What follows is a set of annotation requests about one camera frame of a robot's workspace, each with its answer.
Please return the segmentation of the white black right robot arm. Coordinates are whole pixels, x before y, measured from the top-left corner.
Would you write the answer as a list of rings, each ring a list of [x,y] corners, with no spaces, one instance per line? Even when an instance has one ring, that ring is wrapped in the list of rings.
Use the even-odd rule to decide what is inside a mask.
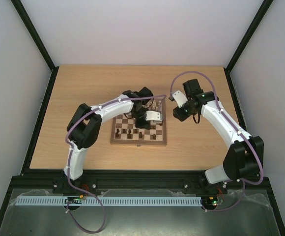
[[[227,113],[215,91],[204,92],[198,80],[183,83],[184,91],[171,92],[170,99],[177,103],[173,116],[179,121],[198,116],[207,119],[224,140],[228,148],[222,165],[205,171],[200,179],[202,191],[209,193],[218,182],[240,180],[258,173],[263,178],[263,140],[245,131]]]

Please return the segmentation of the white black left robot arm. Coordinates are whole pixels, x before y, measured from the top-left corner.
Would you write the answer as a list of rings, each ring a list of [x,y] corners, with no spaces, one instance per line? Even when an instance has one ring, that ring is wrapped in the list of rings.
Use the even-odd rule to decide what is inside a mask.
[[[117,98],[99,105],[81,104],[67,126],[65,141],[70,145],[64,168],[67,178],[76,180],[83,175],[87,150],[97,141],[100,127],[106,121],[130,113],[137,128],[149,129],[151,121],[147,119],[145,105],[154,98],[152,92],[144,87],[139,92],[124,91]]]

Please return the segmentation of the wooden chess board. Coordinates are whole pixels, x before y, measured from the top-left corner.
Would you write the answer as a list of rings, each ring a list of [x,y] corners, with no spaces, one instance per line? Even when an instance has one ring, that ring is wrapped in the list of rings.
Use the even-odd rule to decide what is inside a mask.
[[[151,129],[137,129],[135,127],[135,119],[131,118],[130,114],[118,115],[113,118],[113,125],[111,130],[110,143],[114,145],[136,145],[136,146],[165,146],[167,144],[167,124],[166,124],[166,106],[165,102],[162,102],[162,110],[160,111],[163,116],[162,122],[151,121]],[[115,138],[115,132],[120,129],[120,139]],[[132,132],[132,139],[127,139],[127,133],[123,134],[122,130],[126,129],[127,133],[130,129]],[[139,133],[142,132],[143,138],[139,139]],[[152,135],[156,134],[156,140],[152,139]]]

